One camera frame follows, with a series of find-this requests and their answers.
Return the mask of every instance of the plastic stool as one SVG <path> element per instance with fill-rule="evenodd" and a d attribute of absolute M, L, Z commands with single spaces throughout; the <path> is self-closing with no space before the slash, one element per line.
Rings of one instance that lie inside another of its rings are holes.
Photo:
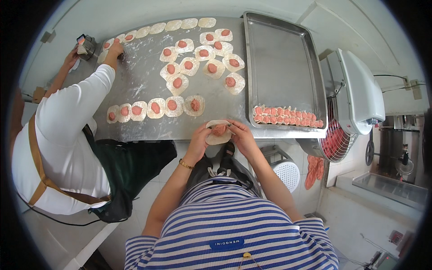
<path fill-rule="evenodd" d="M 277 145 L 273 146 L 272 150 L 263 152 L 263 155 L 267 157 L 277 153 L 280 154 L 281 160 L 269 163 L 269 165 L 292 193 L 299 185 L 300 170 L 292 158 Z"/>

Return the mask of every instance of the hand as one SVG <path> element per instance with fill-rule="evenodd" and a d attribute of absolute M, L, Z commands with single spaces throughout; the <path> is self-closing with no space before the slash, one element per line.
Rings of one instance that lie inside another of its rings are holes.
<path fill-rule="evenodd" d="M 231 125 L 227 126 L 233 133 L 231 138 L 236 143 L 240 152 L 248 160 L 251 159 L 256 153 L 261 153 L 251 130 L 245 124 L 230 119 L 225 120 L 231 123 Z"/>
<path fill-rule="evenodd" d="M 202 124 L 192 134 L 191 143 L 189 144 L 189 148 L 183 158 L 183 161 L 189 166 L 195 166 L 195 164 L 203 157 L 207 146 L 209 146 L 206 143 L 206 137 L 212 131 L 211 129 L 206 128 L 207 123 L 208 122 Z"/>
<path fill-rule="evenodd" d="M 117 58 L 123 53 L 123 46 L 120 44 L 120 42 L 114 42 L 109 48 L 108 53 L 114 53 L 115 58 Z"/>
<path fill-rule="evenodd" d="M 79 56 L 76 53 L 77 51 L 78 51 L 78 44 L 75 45 L 75 47 L 73 47 L 73 50 L 71 50 L 70 53 L 64 59 L 63 66 L 66 67 L 68 71 L 73 67 L 76 60 L 78 60 Z"/>

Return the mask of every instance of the striped shirt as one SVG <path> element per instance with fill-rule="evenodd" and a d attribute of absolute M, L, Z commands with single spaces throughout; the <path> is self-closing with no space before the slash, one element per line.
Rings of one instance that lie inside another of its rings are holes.
<path fill-rule="evenodd" d="M 161 238 L 126 242 L 125 269 L 338 269 L 321 219 L 292 222 L 274 203 L 216 176 L 189 189 Z"/>

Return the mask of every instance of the gold necklace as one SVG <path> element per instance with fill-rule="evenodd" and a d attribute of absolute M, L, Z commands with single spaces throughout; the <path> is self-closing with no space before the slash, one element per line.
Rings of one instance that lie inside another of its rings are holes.
<path fill-rule="evenodd" d="M 243 253 L 243 258 L 241 259 L 241 262 L 240 262 L 240 265 L 238 266 L 238 268 L 237 268 L 237 270 L 240 270 L 241 269 L 241 264 L 243 263 L 243 261 L 245 260 L 245 259 L 249 259 L 249 258 L 251 258 L 253 261 L 254 261 L 254 263 L 256 263 L 257 264 L 257 266 L 258 266 L 258 268 L 259 269 L 261 269 L 261 270 L 263 270 L 262 268 L 261 268 L 261 266 L 252 258 L 252 255 L 249 253 L 249 252 L 245 252 L 245 253 Z"/>

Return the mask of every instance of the sandal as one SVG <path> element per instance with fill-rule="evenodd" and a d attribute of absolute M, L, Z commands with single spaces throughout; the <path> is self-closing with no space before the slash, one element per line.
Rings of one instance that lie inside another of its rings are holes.
<path fill-rule="evenodd" d="M 232 158 L 234 156 L 235 152 L 235 146 L 232 142 L 227 142 L 225 146 L 223 147 L 223 154 L 222 158 L 230 157 Z"/>

